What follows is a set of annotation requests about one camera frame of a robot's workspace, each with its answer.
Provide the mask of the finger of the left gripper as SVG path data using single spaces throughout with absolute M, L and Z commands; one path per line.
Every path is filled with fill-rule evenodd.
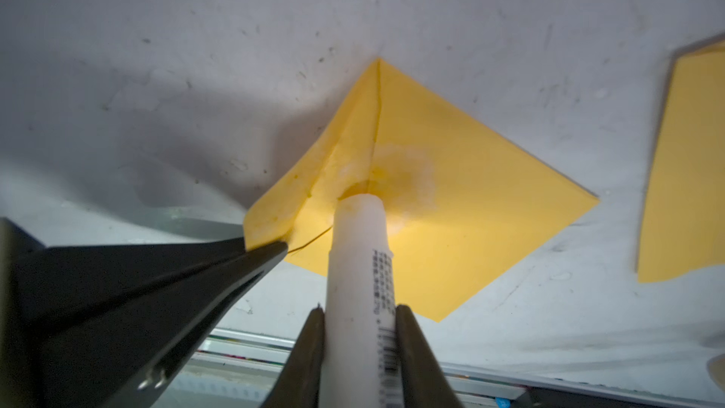
M 237 300 L 283 260 L 277 241 L 42 247 L 13 266 L 32 402 L 149 407 Z

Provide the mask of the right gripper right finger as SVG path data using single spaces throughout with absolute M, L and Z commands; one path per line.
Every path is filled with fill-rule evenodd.
M 396 346 L 407 408 L 463 407 L 447 382 L 412 309 L 404 304 L 396 306 Z

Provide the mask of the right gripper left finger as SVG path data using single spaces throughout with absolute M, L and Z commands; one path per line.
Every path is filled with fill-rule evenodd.
M 317 408 L 325 347 L 325 313 L 311 310 L 262 408 Z

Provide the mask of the white glue stick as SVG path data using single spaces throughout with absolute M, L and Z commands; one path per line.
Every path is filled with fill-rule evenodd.
M 404 404 L 393 253 L 383 202 L 376 196 L 345 198 L 334 215 L 319 404 Z

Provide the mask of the yellow envelope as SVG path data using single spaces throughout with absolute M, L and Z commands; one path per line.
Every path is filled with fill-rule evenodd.
M 385 60 L 247 211 L 247 246 L 283 241 L 326 275 L 334 212 L 355 195 L 383 202 L 398 301 L 437 322 L 598 202 Z
M 640 230 L 637 277 L 724 262 L 724 43 L 672 65 Z

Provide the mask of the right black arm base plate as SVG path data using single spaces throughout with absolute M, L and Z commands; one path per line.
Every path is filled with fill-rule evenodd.
M 533 388 L 528 392 L 532 407 L 560 408 L 651 408 L 650 404 L 625 402 L 599 396 Z

